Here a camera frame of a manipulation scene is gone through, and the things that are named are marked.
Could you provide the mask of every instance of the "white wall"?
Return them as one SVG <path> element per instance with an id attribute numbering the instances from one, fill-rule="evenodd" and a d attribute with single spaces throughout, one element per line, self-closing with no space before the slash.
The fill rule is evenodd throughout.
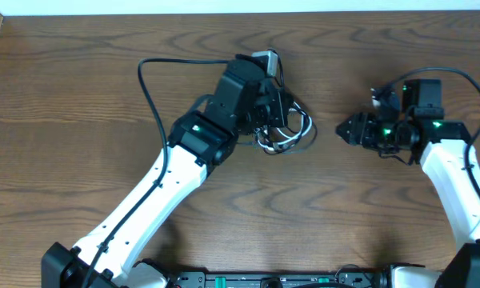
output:
<path id="1" fill-rule="evenodd" d="M 0 0 L 16 15 L 480 10 L 480 0 Z"/>

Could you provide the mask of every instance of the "wire bundle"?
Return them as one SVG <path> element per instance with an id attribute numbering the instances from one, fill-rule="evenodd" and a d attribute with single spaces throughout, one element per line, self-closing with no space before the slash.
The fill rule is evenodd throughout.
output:
<path id="1" fill-rule="evenodd" d="M 301 128 L 298 132 L 293 131 L 288 126 L 286 127 L 286 129 L 293 135 L 288 135 L 288 132 L 283 132 L 280 128 L 271 129 L 269 127 L 263 127 L 262 129 L 257 129 L 255 131 L 255 141 L 261 148 L 263 148 L 265 153 L 270 155 L 297 153 L 307 149 L 314 143 L 314 140 L 318 134 L 318 130 L 316 125 L 313 123 L 311 116 L 309 116 L 308 113 L 305 112 L 296 102 L 292 104 L 290 112 L 301 115 Z M 302 137 L 306 136 L 312 128 L 314 129 L 314 136 L 312 137 L 311 141 L 300 150 L 290 151 L 300 143 Z M 277 132 L 277 134 L 282 136 L 282 139 L 273 141 L 270 132 Z"/>

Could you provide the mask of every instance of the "green terminal block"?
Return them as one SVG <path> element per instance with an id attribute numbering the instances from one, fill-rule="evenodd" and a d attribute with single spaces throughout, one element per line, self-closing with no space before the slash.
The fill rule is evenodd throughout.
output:
<path id="1" fill-rule="evenodd" d="M 226 277 L 216 277 L 215 288 L 226 288 Z"/>

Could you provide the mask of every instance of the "black cable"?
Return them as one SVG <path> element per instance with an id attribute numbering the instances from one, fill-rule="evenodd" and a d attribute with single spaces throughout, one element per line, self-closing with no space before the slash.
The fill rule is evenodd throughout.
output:
<path id="1" fill-rule="evenodd" d="M 296 109 L 297 112 L 300 113 L 301 116 L 304 117 L 304 123 L 302 125 L 302 129 L 301 129 L 301 133 L 298 134 L 297 138 L 294 140 L 294 142 L 289 145 L 288 147 L 286 148 L 283 148 L 283 149 L 280 149 L 280 150 L 276 150 L 275 149 L 275 146 L 274 144 L 272 143 L 272 141 L 270 141 L 268 139 L 268 135 L 267 135 L 267 138 L 265 138 L 265 140 L 272 145 L 272 147 L 274 148 L 274 151 L 270 151 L 270 150 L 267 150 L 267 149 L 263 149 L 263 152 L 265 152 L 265 154 L 268 154 L 268 155 L 279 155 L 279 154 L 284 154 L 285 152 L 287 152 L 288 150 L 291 150 L 292 148 L 295 148 L 296 145 L 301 141 L 302 139 L 302 136 L 303 136 L 303 133 L 302 131 L 305 131 L 307 130 L 307 128 L 309 127 L 310 125 L 310 119 L 309 119 L 309 115 L 302 109 L 294 106 L 293 107 L 294 109 Z"/>
<path id="2" fill-rule="evenodd" d="M 292 288 L 322 288 L 322 287 L 354 288 L 353 286 L 350 286 L 347 284 L 334 283 L 334 282 L 311 283 L 311 284 L 295 286 Z"/>
<path id="3" fill-rule="evenodd" d="M 407 162 L 405 162 L 402 158 L 400 158 L 400 157 L 397 156 L 397 155 L 384 156 L 384 155 L 382 155 L 382 153 L 384 153 L 384 152 L 382 152 L 382 150 L 379 150 L 379 151 L 378 151 L 378 156 L 379 156 L 380 158 L 382 158 L 382 159 L 394 158 L 394 159 L 397 159 L 397 160 L 399 160 L 400 162 L 404 163 L 404 164 L 407 165 L 407 166 L 412 166 L 412 165 L 413 165 L 413 162 L 414 162 L 414 156 L 413 156 L 413 155 L 411 155 L 411 156 L 409 157 L 409 160 L 408 160 Z"/>
<path id="4" fill-rule="evenodd" d="M 227 60 L 184 60 L 184 59 L 169 59 L 169 58 L 146 58 L 141 60 L 137 66 L 137 76 L 138 82 L 141 85 L 142 91 L 144 92 L 144 96 L 148 104 L 150 105 L 151 112 L 153 113 L 154 119 L 158 125 L 158 131 L 160 132 L 160 138 L 162 140 L 162 150 L 163 150 L 163 164 L 162 169 L 160 170 L 160 175 L 158 178 L 153 182 L 151 188 L 138 200 L 137 203 L 125 214 L 125 216 L 118 222 L 118 224 L 112 229 L 109 235 L 105 238 L 105 241 L 100 245 L 98 252 L 93 258 L 93 261 L 89 265 L 89 269 L 86 273 L 86 277 L 83 280 L 82 288 L 87 288 L 89 285 L 92 285 L 90 282 L 90 276 L 92 275 L 96 264 L 98 263 L 99 257 L 103 254 L 105 249 L 108 247 L 109 242 L 114 238 L 115 234 L 119 231 L 122 225 L 128 220 L 128 218 L 140 207 L 141 204 L 153 193 L 153 191 L 158 187 L 158 185 L 162 182 L 163 177 L 166 174 L 167 166 L 169 164 L 168 157 L 169 152 L 167 148 L 167 139 L 166 139 L 166 132 L 163 129 L 162 120 L 160 119 L 160 115 L 157 112 L 156 107 L 154 106 L 153 99 L 151 99 L 150 93 L 146 88 L 146 84 L 144 83 L 144 78 L 142 77 L 142 65 L 148 62 L 171 62 L 171 63 L 188 63 L 188 64 L 227 64 Z"/>
<path id="5" fill-rule="evenodd" d="M 284 90 L 285 89 L 285 75 L 284 75 L 284 72 L 282 72 L 281 57 L 278 57 L 278 66 L 279 66 L 279 78 L 281 79 L 281 89 Z"/>
<path id="6" fill-rule="evenodd" d="M 299 148 L 298 150 L 293 150 L 293 151 L 287 151 L 287 152 L 284 152 L 284 154 L 297 154 L 297 153 L 302 153 L 306 150 L 308 150 L 308 148 L 310 148 L 314 142 L 316 141 L 317 139 L 317 136 L 318 136 L 318 128 L 317 128 L 317 125 L 313 123 L 311 123 L 311 126 L 314 130 L 314 133 L 313 133 L 313 137 L 311 138 L 311 140 L 309 141 L 309 143 L 307 143 L 304 147 L 302 148 Z"/>
<path id="7" fill-rule="evenodd" d="M 289 132 L 293 133 L 293 134 L 297 134 L 298 132 L 297 131 L 293 131 L 291 128 L 289 128 L 288 126 L 285 127 Z"/>
<path id="8" fill-rule="evenodd" d="M 477 90 L 477 92 L 480 94 L 480 85 L 471 76 L 469 76 L 468 73 L 455 68 L 449 68 L 449 67 L 423 67 L 423 68 L 418 68 L 418 69 L 409 71 L 404 75 L 386 84 L 385 89 L 391 89 L 391 87 L 394 84 L 396 84 L 397 82 L 400 82 L 401 80 L 411 75 L 418 74 L 421 72 L 428 72 L 428 71 L 445 71 L 445 72 L 451 72 L 451 73 L 461 75 L 465 79 L 467 79 L 467 81 L 469 81 L 471 85 L 473 85 L 474 88 Z M 464 167 L 466 168 L 466 172 L 468 174 L 468 177 L 470 178 L 471 185 L 473 185 L 473 188 L 477 193 L 478 198 L 480 198 L 480 187 L 478 186 L 478 183 L 474 178 L 473 171 L 471 170 L 472 167 L 470 164 L 470 150 L 479 135 L 480 135 L 480 126 L 478 127 L 477 131 L 474 133 L 473 137 L 471 137 L 471 139 L 468 141 L 466 149 L 464 150 Z"/>
<path id="9" fill-rule="evenodd" d="M 410 111 L 414 108 L 416 108 L 416 105 L 411 105 L 407 107 L 405 116 L 403 118 L 404 123 L 407 123 L 409 121 Z"/>

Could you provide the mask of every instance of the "wooden surface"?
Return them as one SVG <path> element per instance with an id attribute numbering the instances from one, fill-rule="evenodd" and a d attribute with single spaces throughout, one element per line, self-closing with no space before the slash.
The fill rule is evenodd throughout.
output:
<path id="1" fill-rule="evenodd" d="M 454 66 L 480 82 L 480 12 L 7 18 L 0 286 L 38 286 L 50 245 L 70 247 L 91 231 L 157 157 L 158 131 L 136 75 L 140 58 L 232 58 L 267 47 L 280 52 L 286 84 L 316 120 L 316 144 L 279 157 L 237 147 L 142 256 L 212 271 L 444 268 L 454 240 L 420 167 L 348 146 L 334 128 L 369 109 L 370 87 L 412 68 Z M 214 91 L 223 69 L 146 66 L 167 129 L 197 96 Z M 479 96 L 465 80 L 441 77 L 447 117 L 473 131 Z M 480 139 L 476 148 L 480 159 Z"/>

